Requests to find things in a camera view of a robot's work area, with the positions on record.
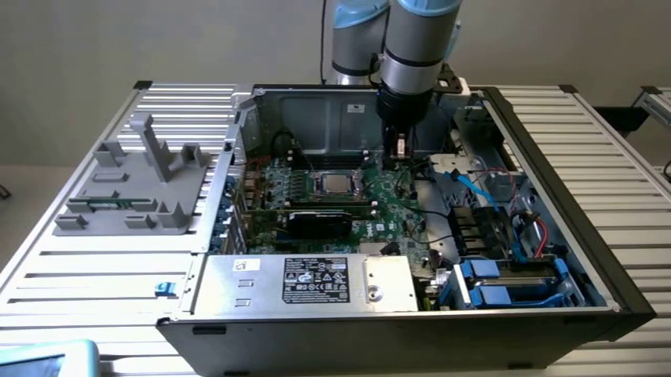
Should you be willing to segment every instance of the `aluminum profile table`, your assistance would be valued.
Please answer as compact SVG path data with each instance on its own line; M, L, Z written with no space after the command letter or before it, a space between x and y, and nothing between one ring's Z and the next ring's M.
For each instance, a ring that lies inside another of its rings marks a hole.
M101 138L117 137L127 150L141 150L127 120L132 112L149 111L157 137L171 148L185 141L199 142L203 150L216 154L232 124L232 107L248 96L248 88L153 84L147 90L135 90ZM587 344L543 371L446 375L668 375L668 184L655 179L659 175L610 132L578 94L564 93L555 86L500 89L659 318L618 342ZM89 154L0 274L0 349L87 337L100 348L104 375L193 375L155 330L156 318L176 310L183 298L156 298L153 289L160 281L187 284L189 270L203 263L203 256L192 256L191 248L208 232L201 209L217 159L203 183L188 234L123 239L55 237L52 219L64 211L64 200L76 192L92 162Z

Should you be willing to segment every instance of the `gray 3d-printed holder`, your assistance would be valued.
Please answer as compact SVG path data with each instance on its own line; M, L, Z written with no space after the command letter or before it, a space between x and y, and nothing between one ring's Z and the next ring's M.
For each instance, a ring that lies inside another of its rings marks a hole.
M135 113L129 126L145 152L125 153L117 141L103 141L93 152L97 166L68 211L56 218L57 236L175 235L187 231L208 155L197 144L179 153L156 140L153 119Z

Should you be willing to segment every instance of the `power supply label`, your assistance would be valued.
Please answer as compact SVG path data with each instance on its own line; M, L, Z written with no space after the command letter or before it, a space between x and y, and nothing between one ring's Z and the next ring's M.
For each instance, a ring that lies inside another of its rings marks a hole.
M350 302L347 258L285 258L281 300L287 304Z

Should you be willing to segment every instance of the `robotic arm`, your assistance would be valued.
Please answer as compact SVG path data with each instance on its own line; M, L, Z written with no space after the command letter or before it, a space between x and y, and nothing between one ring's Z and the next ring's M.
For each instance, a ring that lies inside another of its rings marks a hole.
M384 154L394 159L407 157L410 132L428 110L460 5L462 0L391 0L391 6L386 0L343 0L335 11L338 83L366 83L371 56L383 52L376 111Z

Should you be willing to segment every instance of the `teal object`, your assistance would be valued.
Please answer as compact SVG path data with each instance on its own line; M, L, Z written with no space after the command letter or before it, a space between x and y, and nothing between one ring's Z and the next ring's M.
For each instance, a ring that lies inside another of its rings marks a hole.
M555 268L559 276L562 276L562 279L566 279L568 277L568 266L566 265L566 262L559 258L555 259Z
M155 296L156 297L161 297L161 296L175 296L175 287L176 287L176 283L171 283L168 281L164 281L161 283L157 283L156 284L156 288L155 288Z
M334 28L344 29L376 18L390 8L388 0L340 0L335 7Z
M99 360L91 340L41 343L0 352L0 375L100 377Z
M406 10L419 16L436 17L452 12L462 0L396 0Z

